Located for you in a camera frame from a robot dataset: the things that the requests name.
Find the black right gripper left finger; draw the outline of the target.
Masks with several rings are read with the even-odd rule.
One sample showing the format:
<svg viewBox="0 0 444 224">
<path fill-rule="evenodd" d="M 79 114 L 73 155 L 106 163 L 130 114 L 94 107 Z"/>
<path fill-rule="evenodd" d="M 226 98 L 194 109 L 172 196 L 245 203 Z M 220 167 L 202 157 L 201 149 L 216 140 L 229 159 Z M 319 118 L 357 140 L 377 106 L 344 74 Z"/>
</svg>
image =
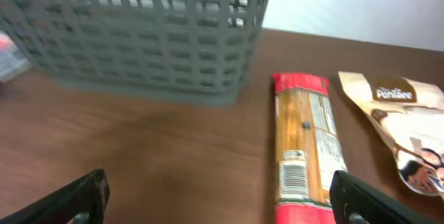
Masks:
<svg viewBox="0 0 444 224">
<path fill-rule="evenodd" d="M 110 197 L 103 169 L 93 170 L 27 207 L 2 223 L 102 223 Z"/>
</svg>

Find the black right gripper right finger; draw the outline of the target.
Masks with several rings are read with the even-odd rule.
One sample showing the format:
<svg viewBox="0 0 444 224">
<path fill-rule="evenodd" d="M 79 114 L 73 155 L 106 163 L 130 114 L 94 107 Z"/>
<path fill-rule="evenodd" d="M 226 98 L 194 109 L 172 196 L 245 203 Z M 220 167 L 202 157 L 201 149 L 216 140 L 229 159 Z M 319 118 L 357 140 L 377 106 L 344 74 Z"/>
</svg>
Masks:
<svg viewBox="0 0 444 224">
<path fill-rule="evenodd" d="M 330 202 L 337 223 L 435 223 L 345 171 L 334 172 Z"/>
</svg>

